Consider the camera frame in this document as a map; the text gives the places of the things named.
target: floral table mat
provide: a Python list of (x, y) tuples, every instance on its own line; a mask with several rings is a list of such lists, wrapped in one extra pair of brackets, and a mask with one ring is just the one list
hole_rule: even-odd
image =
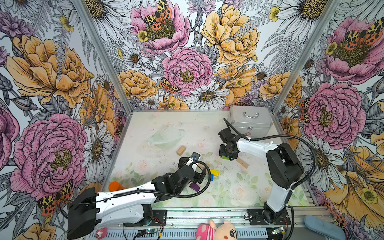
[[(223, 118), (228, 111), (159, 111), (134, 112), (123, 145), (114, 165), (110, 182), (118, 181), (130, 188), (151, 181), (167, 172), (175, 172), (179, 162), (176, 151), (186, 147), (182, 157), (193, 152), (201, 154), (201, 160), (219, 171), (209, 188), (200, 196), (190, 199), (172, 198), (153, 204), (153, 207), (259, 207), (268, 198), (272, 179), (265, 159), (240, 153), (239, 157), (249, 164), (245, 169), (237, 161), (218, 156), (218, 133), (226, 127)], [(183, 129), (184, 136), (170, 147), (148, 144), (147, 140), (158, 130)], [(272, 126), (268, 135), (277, 134)], [(200, 184), (204, 187), (207, 177)], [(186, 187), (182, 194), (195, 191)], [(293, 206), (308, 206), (301, 186), (295, 189), (289, 201)]]

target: purple block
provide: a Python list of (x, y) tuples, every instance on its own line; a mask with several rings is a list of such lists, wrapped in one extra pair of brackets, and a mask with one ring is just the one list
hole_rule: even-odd
[(195, 190), (196, 192), (198, 192), (200, 190), (200, 187), (196, 183), (191, 183), (191, 185), (189, 185), (189, 187), (192, 188), (193, 190)]

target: case handle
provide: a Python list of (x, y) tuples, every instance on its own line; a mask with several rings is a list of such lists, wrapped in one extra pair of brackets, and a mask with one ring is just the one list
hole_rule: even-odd
[(255, 113), (255, 116), (247, 116), (246, 112), (243, 112), (243, 114), (246, 118), (257, 118), (259, 116), (259, 113)]

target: yellow block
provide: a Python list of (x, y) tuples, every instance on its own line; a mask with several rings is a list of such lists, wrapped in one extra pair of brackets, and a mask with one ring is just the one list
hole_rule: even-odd
[(211, 174), (213, 174), (215, 177), (218, 177), (218, 171), (213, 169), (210, 169), (210, 170), (211, 170)]

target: orange cylinder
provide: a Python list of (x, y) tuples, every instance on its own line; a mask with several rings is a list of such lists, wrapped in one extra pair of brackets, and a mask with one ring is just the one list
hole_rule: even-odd
[(112, 182), (108, 187), (108, 190), (110, 192), (123, 190), (123, 189), (125, 189), (125, 188), (119, 182)]

